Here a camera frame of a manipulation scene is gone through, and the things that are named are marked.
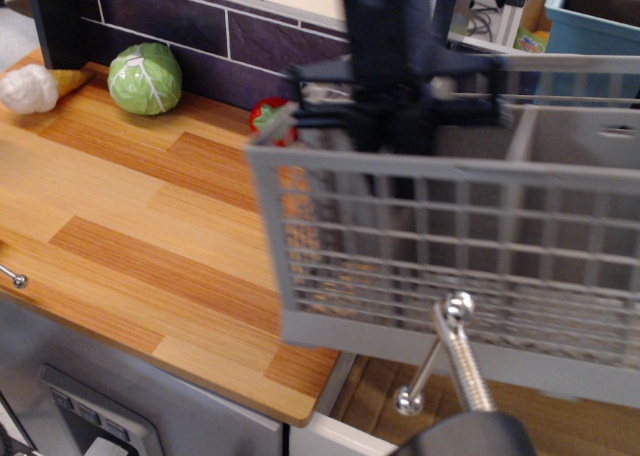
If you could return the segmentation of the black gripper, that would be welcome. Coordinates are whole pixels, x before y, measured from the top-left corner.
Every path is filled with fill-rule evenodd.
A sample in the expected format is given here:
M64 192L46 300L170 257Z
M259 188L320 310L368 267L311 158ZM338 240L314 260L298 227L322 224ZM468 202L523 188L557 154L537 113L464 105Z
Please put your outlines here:
M299 129L339 128L358 151L432 151L445 125L494 126L501 119L497 57L456 53L438 42L428 11L407 6L348 5L350 56L290 70L295 83L345 83L348 103L299 99ZM394 179L373 162L362 175L362 206L395 212L406 224L428 226L430 180Z

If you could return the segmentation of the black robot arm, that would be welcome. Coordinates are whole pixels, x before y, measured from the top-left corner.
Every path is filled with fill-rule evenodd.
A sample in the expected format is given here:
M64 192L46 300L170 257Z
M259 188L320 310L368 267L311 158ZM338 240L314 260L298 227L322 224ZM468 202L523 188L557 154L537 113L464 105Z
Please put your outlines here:
M443 0L454 4L455 0ZM336 83L347 103L300 95L295 126L331 148L435 156L444 127L499 124L506 62L448 49L430 0L343 0L350 54L288 72L296 86Z

